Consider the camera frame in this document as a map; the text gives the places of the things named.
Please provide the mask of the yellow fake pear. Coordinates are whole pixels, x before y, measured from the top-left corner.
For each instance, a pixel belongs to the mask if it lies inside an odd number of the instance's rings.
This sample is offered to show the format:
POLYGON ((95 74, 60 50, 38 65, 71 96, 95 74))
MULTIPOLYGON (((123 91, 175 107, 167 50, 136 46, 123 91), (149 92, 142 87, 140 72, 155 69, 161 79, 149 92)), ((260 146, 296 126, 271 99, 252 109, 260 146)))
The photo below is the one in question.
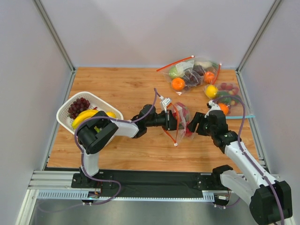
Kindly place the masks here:
POLYGON ((117 118, 116 114, 113 112, 106 112, 106 115, 111 118, 115 118, 115 119, 117 118))

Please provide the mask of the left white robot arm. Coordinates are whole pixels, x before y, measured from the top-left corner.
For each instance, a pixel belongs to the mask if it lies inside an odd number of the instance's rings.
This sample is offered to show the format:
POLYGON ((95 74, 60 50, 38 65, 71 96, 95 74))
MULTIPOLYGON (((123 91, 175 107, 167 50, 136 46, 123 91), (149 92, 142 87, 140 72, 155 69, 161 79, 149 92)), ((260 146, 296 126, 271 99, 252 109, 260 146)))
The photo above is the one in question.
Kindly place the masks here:
POLYGON ((99 171, 99 152, 115 136, 140 138, 149 127, 161 127, 174 145, 178 145, 184 137, 192 137, 190 122, 189 110, 181 103, 170 104, 160 113, 155 106, 145 105, 131 120, 119 120, 99 111, 75 130, 76 144, 82 152, 81 170, 85 176, 94 177, 99 171))

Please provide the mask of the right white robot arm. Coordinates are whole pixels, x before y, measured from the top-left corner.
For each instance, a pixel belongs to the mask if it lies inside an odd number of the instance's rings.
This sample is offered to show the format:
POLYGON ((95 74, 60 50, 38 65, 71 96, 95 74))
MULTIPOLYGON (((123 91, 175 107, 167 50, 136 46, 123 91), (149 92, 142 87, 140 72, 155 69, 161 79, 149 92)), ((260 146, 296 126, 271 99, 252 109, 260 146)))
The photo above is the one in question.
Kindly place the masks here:
POLYGON ((207 114, 196 112, 188 129, 211 137, 214 145, 240 169, 242 176, 228 165, 215 168, 215 172, 221 185, 232 190, 248 205, 257 224, 285 224, 285 220, 292 217, 290 185, 285 180, 278 181, 256 161, 240 134, 228 129, 223 111, 211 109, 207 114))

